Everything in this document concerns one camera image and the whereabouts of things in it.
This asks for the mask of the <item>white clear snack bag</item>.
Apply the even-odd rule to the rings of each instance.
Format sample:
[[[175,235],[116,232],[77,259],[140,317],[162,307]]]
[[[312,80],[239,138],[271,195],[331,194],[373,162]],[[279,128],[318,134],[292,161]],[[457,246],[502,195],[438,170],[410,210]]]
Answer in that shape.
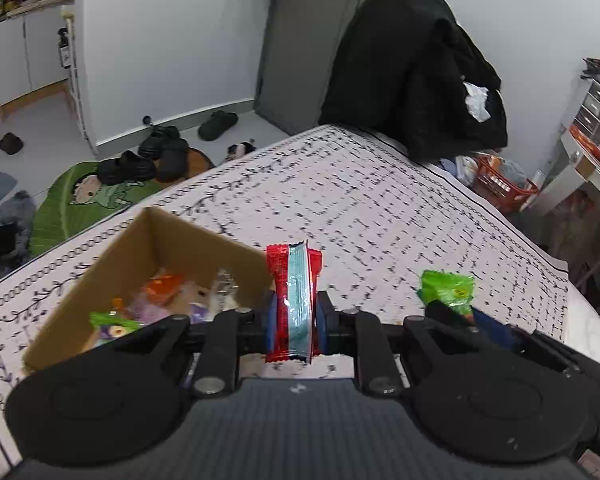
[[[239,307],[236,295],[238,285],[230,272],[220,269],[215,275],[209,295],[209,312],[217,315],[220,312],[235,310]]]

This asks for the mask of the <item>green cartoon floor mat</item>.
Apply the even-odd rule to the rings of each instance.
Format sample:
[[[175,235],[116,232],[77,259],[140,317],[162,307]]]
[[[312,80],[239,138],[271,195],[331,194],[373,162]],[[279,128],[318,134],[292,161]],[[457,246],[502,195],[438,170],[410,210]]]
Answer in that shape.
[[[131,151],[101,162],[79,162],[48,189],[33,220],[29,250],[39,256],[93,224],[170,184],[156,179],[160,162]]]

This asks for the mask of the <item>brown cardboard box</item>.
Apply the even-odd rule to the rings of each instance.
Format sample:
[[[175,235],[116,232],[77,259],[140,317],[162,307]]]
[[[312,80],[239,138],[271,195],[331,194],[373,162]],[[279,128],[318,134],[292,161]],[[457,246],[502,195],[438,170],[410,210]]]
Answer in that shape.
[[[179,275],[209,290],[221,270],[236,282],[238,304],[260,309],[272,286],[265,252],[161,209],[143,209],[38,331],[24,352],[24,372],[30,375],[85,351],[94,340],[88,315],[108,312],[116,298],[128,304],[159,272]]]

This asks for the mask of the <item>black slipper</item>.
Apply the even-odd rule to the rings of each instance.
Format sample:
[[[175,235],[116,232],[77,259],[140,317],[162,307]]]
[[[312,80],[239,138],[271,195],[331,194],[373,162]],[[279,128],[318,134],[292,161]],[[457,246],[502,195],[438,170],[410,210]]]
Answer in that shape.
[[[6,132],[0,140],[0,150],[9,156],[18,154],[23,149],[23,142],[19,136]]]

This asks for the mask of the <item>orange candy packet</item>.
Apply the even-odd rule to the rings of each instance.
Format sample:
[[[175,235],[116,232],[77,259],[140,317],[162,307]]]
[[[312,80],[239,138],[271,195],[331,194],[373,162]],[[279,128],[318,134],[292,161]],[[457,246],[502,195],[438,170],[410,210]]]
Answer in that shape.
[[[180,292],[183,283],[183,275],[163,273],[151,278],[140,293],[150,304],[164,308]]]

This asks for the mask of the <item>light green snack packet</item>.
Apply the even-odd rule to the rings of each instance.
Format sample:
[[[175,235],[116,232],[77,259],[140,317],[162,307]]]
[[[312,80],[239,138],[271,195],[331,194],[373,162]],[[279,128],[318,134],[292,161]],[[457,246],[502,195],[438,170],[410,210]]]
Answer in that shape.
[[[439,301],[456,314],[471,320],[475,280],[471,276],[426,270],[420,276],[418,296],[425,306]]]

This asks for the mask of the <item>purple candy packet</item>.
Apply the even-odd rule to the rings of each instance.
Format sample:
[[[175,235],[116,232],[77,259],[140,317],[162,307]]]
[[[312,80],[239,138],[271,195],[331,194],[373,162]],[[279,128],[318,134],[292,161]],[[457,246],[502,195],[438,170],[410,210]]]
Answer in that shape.
[[[130,317],[142,325],[149,325],[168,318],[171,315],[188,316],[193,324],[204,323],[208,318],[208,308],[205,304],[176,296],[166,304],[154,304],[145,296],[136,298],[128,310]]]

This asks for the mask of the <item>black coat on chair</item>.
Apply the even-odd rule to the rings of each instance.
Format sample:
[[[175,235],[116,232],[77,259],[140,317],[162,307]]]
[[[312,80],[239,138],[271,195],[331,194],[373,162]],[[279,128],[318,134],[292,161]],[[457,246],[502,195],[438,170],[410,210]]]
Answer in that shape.
[[[489,90],[477,122],[464,82]],[[381,133],[433,162],[508,144],[501,79],[444,0],[365,0],[332,63],[320,124]]]

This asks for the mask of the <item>black shoe near door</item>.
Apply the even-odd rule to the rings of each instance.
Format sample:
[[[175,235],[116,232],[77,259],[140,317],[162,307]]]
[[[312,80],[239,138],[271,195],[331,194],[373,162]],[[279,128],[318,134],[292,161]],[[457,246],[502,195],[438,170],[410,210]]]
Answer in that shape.
[[[198,136],[201,140],[212,142],[233,128],[238,123],[238,115],[225,110],[213,112],[211,116],[198,128]]]

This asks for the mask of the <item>patterned white bed blanket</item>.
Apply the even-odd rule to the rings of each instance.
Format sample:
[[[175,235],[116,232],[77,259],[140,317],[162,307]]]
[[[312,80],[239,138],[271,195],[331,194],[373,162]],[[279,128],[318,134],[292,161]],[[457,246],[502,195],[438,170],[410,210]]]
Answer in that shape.
[[[147,205],[262,248],[305,240],[340,308],[399,322],[420,310],[420,274],[475,279],[497,320],[562,338],[567,265],[542,251],[447,172],[410,162],[376,136],[318,127],[148,197]],[[18,463],[3,408],[22,357],[88,267],[140,213],[131,207],[0,281],[0,477]]]

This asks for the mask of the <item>pile of black shoes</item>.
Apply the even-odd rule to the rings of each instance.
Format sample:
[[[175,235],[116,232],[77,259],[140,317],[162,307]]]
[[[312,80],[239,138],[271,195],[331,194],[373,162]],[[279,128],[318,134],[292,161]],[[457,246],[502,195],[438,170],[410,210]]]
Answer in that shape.
[[[175,127],[154,127],[137,152],[124,151],[118,158],[102,160],[95,171],[103,185],[157,180],[171,183],[188,171],[187,141]]]

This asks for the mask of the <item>white kitchen cabinet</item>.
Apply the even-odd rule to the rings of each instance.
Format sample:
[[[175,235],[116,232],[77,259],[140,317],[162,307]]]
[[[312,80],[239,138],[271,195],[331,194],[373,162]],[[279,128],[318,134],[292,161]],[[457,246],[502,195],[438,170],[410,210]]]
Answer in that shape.
[[[66,80],[60,64],[58,30],[72,4],[48,6],[0,21],[0,105]]]

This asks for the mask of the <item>white desk with drawers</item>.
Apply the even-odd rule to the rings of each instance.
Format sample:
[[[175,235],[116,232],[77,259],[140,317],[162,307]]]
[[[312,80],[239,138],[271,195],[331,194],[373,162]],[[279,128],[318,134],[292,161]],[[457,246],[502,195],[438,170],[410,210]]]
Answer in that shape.
[[[600,192],[600,58],[585,58],[576,93],[558,127],[546,179],[530,212],[543,217],[583,185]]]

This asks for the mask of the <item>red teal snack packet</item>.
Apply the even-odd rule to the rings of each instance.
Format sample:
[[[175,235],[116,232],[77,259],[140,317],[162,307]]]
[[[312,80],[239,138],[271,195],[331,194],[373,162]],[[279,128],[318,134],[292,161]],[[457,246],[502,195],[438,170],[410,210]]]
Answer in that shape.
[[[323,255],[307,242],[273,244],[265,249],[275,286],[275,302],[268,310],[266,362],[311,362],[321,353],[317,278]]]

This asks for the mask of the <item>sneaker with laces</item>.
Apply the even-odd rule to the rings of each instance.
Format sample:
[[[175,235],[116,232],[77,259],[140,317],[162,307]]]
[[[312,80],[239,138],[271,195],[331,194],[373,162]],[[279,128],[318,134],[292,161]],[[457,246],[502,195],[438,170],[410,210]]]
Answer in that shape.
[[[242,158],[245,155],[248,155],[256,150],[256,147],[252,143],[252,141],[248,142],[240,142],[237,144],[232,144],[227,148],[227,154],[225,160],[229,162],[230,160],[235,160],[238,158]]]

